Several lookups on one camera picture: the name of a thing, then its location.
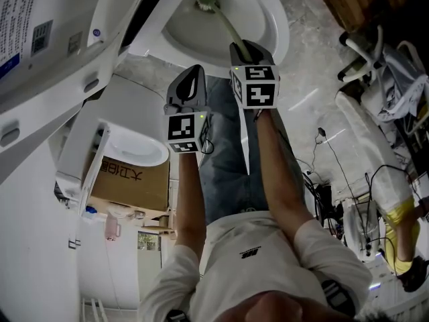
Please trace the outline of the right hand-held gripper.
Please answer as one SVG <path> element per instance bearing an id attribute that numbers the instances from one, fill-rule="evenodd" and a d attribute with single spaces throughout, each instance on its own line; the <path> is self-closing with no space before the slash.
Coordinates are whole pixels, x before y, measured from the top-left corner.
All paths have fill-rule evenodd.
<path id="1" fill-rule="evenodd" d="M 233 92 L 242 109 L 275 109 L 280 75 L 271 53 L 258 43 L 243 40 L 253 64 L 243 65 L 241 51 L 230 44 L 231 80 Z"/>

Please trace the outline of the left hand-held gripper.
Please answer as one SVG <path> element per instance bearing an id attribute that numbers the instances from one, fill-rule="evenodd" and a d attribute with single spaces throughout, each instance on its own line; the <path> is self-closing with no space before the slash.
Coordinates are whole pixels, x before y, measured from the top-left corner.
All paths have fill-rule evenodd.
<path id="1" fill-rule="evenodd" d="M 206 76 L 195 64 L 181 72 L 168 87 L 164 105 L 166 144 L 176 154 L 204 151 L 210 128 L 210 108 L 206 101 Z"/>

